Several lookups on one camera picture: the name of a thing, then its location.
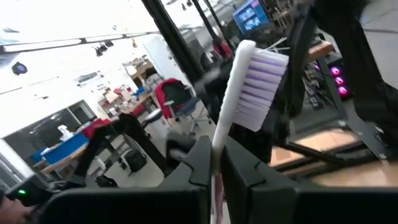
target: monitor screen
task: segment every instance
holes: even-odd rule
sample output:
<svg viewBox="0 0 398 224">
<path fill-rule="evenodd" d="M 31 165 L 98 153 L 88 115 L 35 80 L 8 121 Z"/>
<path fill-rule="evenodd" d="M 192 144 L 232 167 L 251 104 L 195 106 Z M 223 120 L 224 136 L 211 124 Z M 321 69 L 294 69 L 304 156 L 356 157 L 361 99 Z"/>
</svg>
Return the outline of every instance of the monitor screen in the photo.
<svg viewBox="0 0 398 224">
<path fill-rule="evenodd" d="M 259 0 L 249 0 L 232 15 L 243 34 L 269 23 L 268 16 Z"/>
</svg>

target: toothbrush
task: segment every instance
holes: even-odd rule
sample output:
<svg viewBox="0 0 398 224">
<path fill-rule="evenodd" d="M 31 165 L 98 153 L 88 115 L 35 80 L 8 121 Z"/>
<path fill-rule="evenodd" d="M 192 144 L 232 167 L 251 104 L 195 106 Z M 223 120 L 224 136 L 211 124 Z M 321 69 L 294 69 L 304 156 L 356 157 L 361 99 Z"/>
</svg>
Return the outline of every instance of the toothbrush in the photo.
<svg viewBox="0 0 398 224">
<path fill-rule="evenodd" d="M 212 222 L 214 224 L 221 224 L 223 218 L 223 182 L 220 175 L 220 160 L 229 129 L 235 123 L 254 132 L 260 130 L 288 62 L 288 56 L 258 49 L 256 43 L 251 40 L 242 41 L 236 49 L 211 145 L 212 192 L 214 192 L 212 204 L 215 208 Z"/>
</svg>

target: purple bristles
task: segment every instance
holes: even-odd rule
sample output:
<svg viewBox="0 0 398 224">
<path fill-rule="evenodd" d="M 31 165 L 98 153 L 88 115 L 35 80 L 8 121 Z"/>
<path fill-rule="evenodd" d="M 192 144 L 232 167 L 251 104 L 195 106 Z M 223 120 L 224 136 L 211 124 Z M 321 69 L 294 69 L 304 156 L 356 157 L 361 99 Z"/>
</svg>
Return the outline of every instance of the purple bristles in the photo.
<svg viewBox="0 0 398 224">
<path fill-rule="evenodd" d="M 282 57 L 251 57 L 238 106 L 236 123 L 257 131 L 265 119 L 287 66 Z"/>
</svg>

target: person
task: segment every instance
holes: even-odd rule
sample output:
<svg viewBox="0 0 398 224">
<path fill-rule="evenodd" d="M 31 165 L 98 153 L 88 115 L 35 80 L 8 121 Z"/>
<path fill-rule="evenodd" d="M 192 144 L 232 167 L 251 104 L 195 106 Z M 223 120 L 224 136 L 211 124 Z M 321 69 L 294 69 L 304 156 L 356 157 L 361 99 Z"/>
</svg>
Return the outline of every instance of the person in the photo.
<svg viewBox="0 0 398 224">
<path fill-rule="evenodd" d="M 34 207 L 25 207 L 18 199 L 8 199 L 0 189 L 0 223 L 17 224 L 28 216 Z"/>
</svg>

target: black pole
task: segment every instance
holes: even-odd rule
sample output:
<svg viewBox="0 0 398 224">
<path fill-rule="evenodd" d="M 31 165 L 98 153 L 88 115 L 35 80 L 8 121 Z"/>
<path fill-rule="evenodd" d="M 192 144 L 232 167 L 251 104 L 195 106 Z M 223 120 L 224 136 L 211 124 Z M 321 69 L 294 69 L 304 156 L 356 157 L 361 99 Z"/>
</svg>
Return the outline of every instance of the black pole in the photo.
<svg viewBox="0 0 398 224">
<path fill-rule="evenodd" d="M 191 83 L 195 83 L 202 76 L 203 72 L 199 64 L 193 57 L 191 51 L 180 35 L 174 22 L 167 14 L 160 0 L 141 0 L 145 8 L 154 19 L 156 26 L 163 35 L 170 50 L 173 52 L 175 59 L 185 72 Z"/>
<path fill-rule="evenodd" d="M 192 2 L 193 2 L 193 5 L 195 6 L 195 8 L 197 9 L 197 11 L 199 12 L 199 16 L 205 23 L 205 27 L 207 28 L 208 32 L 210 33 L 211 38 L 213 40 L 218 39 L 219 37 L 214 32 L 213 27 L 211 26 L 209 20 L 207 19 L 206 14 L 201 9 L 199 2 L 197 0 L 192 0 Z M 226 52 L 224 51 L 224 48 L 221 46 L 221 42 L 217 42 L 216 46 L 217 46 L 218 50 L 220 51 L 221 56 L 223 58 L 227 58 L 228 56 L 227 56 Z"/>
<path fill-rule="evenodd" d="M 226 44 L 228 44 L 228 47 L 230 47 L 230 49 L 234 49 L 234 46 L 232 46 L 231 42 L 226 38 L 225 32 L 224 32 L 224 27 L 221 25 L 220 20 L 218 19 L 218 16 L 217 16 L 216 12 L 214 11 L 213 7 L 211 6 L 209 0 L 204 0 L 204 2 L 206 3 L 207 7 L 209 8 L 210 13 L 213 16 L 214 20 L 216 21 L 218 28 L 220 28 L 220 31 L 223 34 Z"/>
</svg>

